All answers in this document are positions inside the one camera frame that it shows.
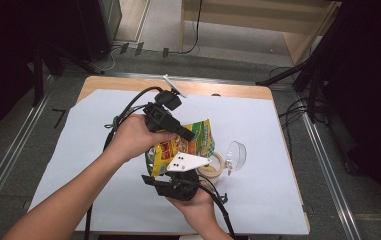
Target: person's right hand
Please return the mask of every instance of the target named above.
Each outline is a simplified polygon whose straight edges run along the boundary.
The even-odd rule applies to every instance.
[[[167,198],[184,215],[189,225],[203,239],[232,239],[218,225],[215,217],[214,202],[208,193],[198,189],[190,201]]]

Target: snack bag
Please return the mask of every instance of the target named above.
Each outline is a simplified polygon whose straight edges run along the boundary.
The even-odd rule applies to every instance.
[[[171,141],[156,144],[146,152],[146,165],[150,176],[156,177],[164,174],[167,166],[179,151],[206,158],[214,153],[215,142],[212,138],[209,119],[183,125],[183,127],[195,134],[192,141],[189,142],[177,135]]]

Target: gray floor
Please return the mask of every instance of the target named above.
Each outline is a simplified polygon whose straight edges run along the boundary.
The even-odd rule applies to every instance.
[[[145,42],[146,50],[161,50],[163,47],[171,47],[168,45],[168,41],[172,37],[163,35],[164,40],[162,40],[160,37],[150,34],[153,27],[147,26],[145,26],[145,30],[143,29],[141,36],[141,40]],[[215,27],[216,31],[222,31],[216,26],[208,27]],[[186,29],[186,34],[189,36],[189,40],[186,41],[191,43],[193,31],[191,24]],[[113,54],[115,65],[106,72],[106,75],[117,76],[123,73],[169,74],[171,76],[197,78],[198,81],[217,79],[228,83],[252,85],[255,81],[268,79],[270,71],[277,66],[291,65],[288,61],[290,59],[288,53],[285,52],[285,46],[278,44],[278,41],[271,40],[274,39],[276,33],[262,33],[266,34],[263,36],[264,45],[256,46],[250,42],[250,38],[242,40],[238,37],[227,37],[232,38],[231,42],[216,39],[214,40],[217,44],[215,46],[221,47],[215,49],[207,48],[209,42],[213,41],[208,37],[208,34],[209,31],[201,29],[202,38],[199,43],[201,50],[194,53],[197,56],[171,54],[167,58],[163,58],[161,52],[143,51],[141,55],[135,56],[134,49],[129,49],[125,54],[119,54],[119,51],[116,51]],[[276,44],[273,51],[270,51],[273,48],[269,44]],[[237,46],[238,48],[234,50],[243,55],[237,56],[234,50],[228,52],[224,50],[233,49],[230,46]],[[255,55],[248,54],[250,49],[245,49],[247,46],[253,46],[250,49],[259,49],[261,55],[258,53]],[[112,63],[112,60],[106,57],[95,64],[103,68],[110,68]],[[65,66],[67,70],[62,77],[51,78],[48,81],[53,82],[53,84],[51,88],[46,89],[51,91],[44,110],[21,149],[11,174],[1,188],[0,238],[14,222],[26,213],[45,167],[50,161],[57,138],[67,118],[65,115],[60,119],[61,113],[53,109],[66,110],[67,112],[75,104],[81,86],[88,76],[82,69],[69,64],[67,61]],[[285,69],[278,69],[271,74],[275,75],[283,70]],[[293,79],[289,77],[271,87],[279,113],[285,112],[290,104],[297,99],[291,90],[292,82]],[[30,91],[0,123],[0,163],[31,111],[32,101],[33,92]],[[342,154],[336,146],[330,129],[323,124],[316,125],[336,177],[355,217],[362,239],[381,239],[381,187],[369,177],[352,176],[346,173]],[[281,239],[346,239],[339,214],[302,118],[291,124],[290,135],[293,146],[293,167],[303,201],[307,206],[311,232],[309,236],[283,236]],[[279,236],[252,236],[251,239],[278,238]],[[75,234],[72,239],[82,239],[82,235]]]

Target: hand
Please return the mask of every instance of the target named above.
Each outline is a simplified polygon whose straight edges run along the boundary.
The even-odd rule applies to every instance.
[[[169,141],[174,137],[175,134],[169,132],[150,132],[144,115],[132,114],[119,126],[103,154],[124,163],[141,155],[156,143]]]
[[[184,215],[189,225],[203,239],[232,239],[218,225],[214,202],[208,193],[198,189],[190,201],[167,198]]]

